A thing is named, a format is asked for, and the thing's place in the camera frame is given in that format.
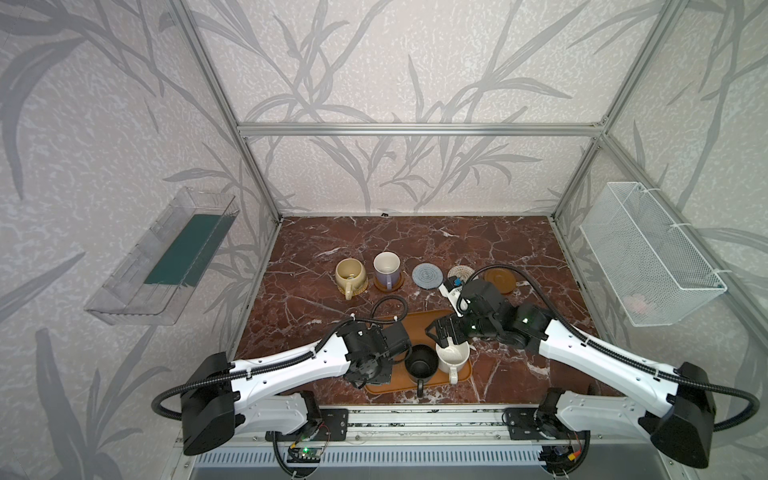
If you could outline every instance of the transparent plastic bin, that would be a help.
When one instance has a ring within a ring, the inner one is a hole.
[[[581,231],[635,326],[677,323],[727,289],[638,182],[609,182]]]
[[[239,212],[232,194],[183,187],[85,310],[110,325],[174,325]]]

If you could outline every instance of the gray floor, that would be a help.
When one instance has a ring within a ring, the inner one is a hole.
[[[348,467],[321,468],[312,480],[545,480],[551,474],[539,467]],[[196,468],[191,480],[287,480],[279,468]],[[572,480],[621,478],[622,480],[668,480],[656,450],[650,445],[591,445]]]

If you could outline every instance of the wallpaper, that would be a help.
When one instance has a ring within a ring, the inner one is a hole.
[[[189,4],[240,122],[597,122],[663,2]],[[288,214],[549,214],[587,142],[250,138]]]
[[[586,240],[581,222],[609,181],[629,181],[604,151],[599,153],[572,201],[556,220],[595,303],[591,311],[609,341],[633,353],[678,366],[704,368],[710,381],[755,392],[763,407],[749,422],[716,432],[710,467],[697,470],[701,480],[757,480],[768,468],[768,356],[722,297],[712,300],[670,326],[633,326]],[[740,412],[745,402],[715,395],[716,421]]]
[[[691,2],[611,132],[766,312],[767,31],[768,2]]]
[[[189,4],[239,121],[594,122],[663,2]]]
[[[251,150],[283,212],[541,215],[554,210],[588,141],[265,137]]]
[[[237,335],[274,230],[163,2],[0,4],[0,478],[158,478],[150,410]],[[84,311],[180,187],[240,215],[174,326]]]

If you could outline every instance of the green mat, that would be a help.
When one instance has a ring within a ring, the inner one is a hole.
[[[197,286],[234,221],[235,216],[192,216],[144,283]]]

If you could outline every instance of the mesh basket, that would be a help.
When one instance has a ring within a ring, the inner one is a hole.
[[[609,182],[581,231],[635,326],[679,322],[726,291],[642,184]]]

